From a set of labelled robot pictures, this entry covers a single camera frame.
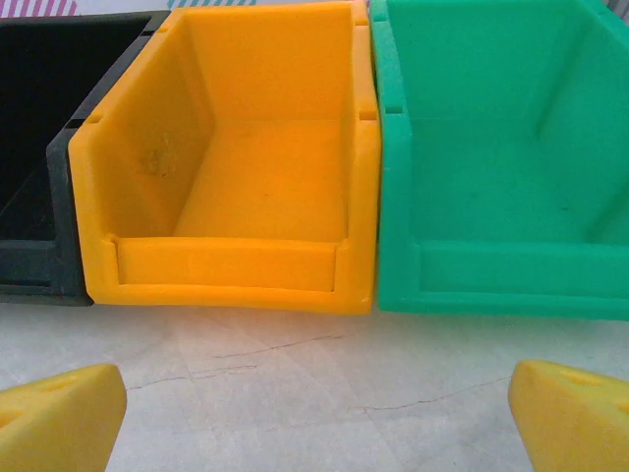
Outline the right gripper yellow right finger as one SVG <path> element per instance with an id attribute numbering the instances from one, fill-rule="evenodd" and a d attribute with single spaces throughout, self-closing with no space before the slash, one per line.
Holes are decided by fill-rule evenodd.
<path id="1" fill-rule="evenodd" d="M 525 360 L 513 371 L 508 401 L 534 470 L 628 469 L 628 382 Z"/>

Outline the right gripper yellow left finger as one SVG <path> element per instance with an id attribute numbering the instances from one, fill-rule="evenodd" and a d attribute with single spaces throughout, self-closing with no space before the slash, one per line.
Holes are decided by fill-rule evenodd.
<path id="1" fill-rule="evenodd" d="M 111 364 L 4 389 L 1 469 L 103 471 L 126 409 L 126 388 Z"/>

